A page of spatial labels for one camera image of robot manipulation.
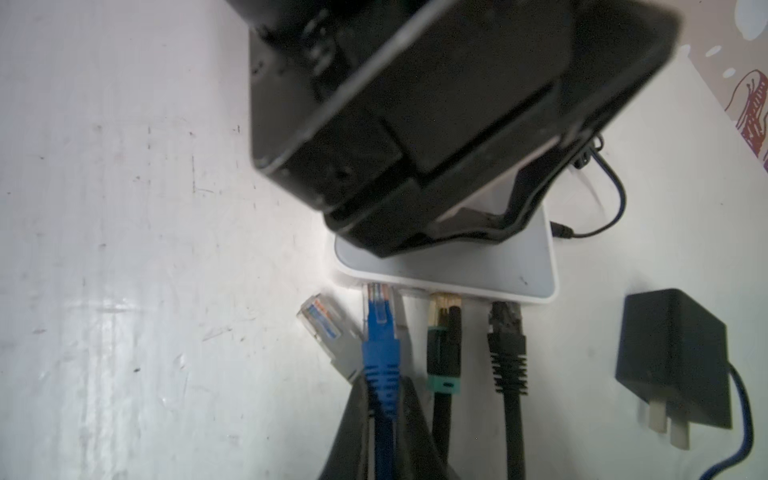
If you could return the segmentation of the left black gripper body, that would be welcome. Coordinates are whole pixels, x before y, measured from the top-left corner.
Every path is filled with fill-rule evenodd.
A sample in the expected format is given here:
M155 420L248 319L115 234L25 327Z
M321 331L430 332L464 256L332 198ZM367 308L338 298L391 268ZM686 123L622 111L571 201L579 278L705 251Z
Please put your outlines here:
M500 243L670 60L652 1L235 1L255 169L380 258Z

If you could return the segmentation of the white network switch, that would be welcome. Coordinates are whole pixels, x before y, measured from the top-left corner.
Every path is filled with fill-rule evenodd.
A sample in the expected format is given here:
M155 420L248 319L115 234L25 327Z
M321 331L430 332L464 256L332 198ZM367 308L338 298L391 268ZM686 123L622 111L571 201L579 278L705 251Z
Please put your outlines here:
M449 293L526 304L547 304L559 293L544 206L500 244L456 241L382 259L329 234L324 260L334 281L349 288L384 283L412 296Z

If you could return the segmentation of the black power adapter with cord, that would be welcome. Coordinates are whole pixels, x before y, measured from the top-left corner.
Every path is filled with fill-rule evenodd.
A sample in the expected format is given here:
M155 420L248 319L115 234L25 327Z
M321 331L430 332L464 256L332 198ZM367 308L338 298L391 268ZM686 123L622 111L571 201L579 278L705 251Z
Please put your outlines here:
M620 177L616 174L616 172L601 154L601 151L604 149L604 147L605 140L602 134L596 133L593 139L571 158L569 168L572 170L571 176L581 182L583 189L585 191L589 191L593 201L601 208L602 212L605 212L605 206L599 196L598 191L594 188L589 178L581 173L581 170L583 170L590 162L594 162L602 170L605 176L615 187L616 193L618 195L618 210L615 216L605 225L586 233L576 232L570 226L551 221L551 234L554 239L571 240L595 237L614 227L624 216L627 206L627 193Z

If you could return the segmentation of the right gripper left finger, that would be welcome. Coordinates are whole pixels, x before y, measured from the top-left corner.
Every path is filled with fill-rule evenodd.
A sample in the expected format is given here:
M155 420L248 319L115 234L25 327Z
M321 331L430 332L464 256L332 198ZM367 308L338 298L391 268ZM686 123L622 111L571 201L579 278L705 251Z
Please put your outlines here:
M358 376L352 384L333 445L319 479L366 479L368 452L368 384L364 376Z

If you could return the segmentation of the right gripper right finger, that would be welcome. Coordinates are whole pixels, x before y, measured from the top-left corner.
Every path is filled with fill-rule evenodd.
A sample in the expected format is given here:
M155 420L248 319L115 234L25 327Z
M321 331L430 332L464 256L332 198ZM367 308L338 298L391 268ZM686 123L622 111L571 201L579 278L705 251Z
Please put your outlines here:
M397 478L458 479L448 463L452 396L435 394L432 426L429 426L412 379L401 376L399 389Z

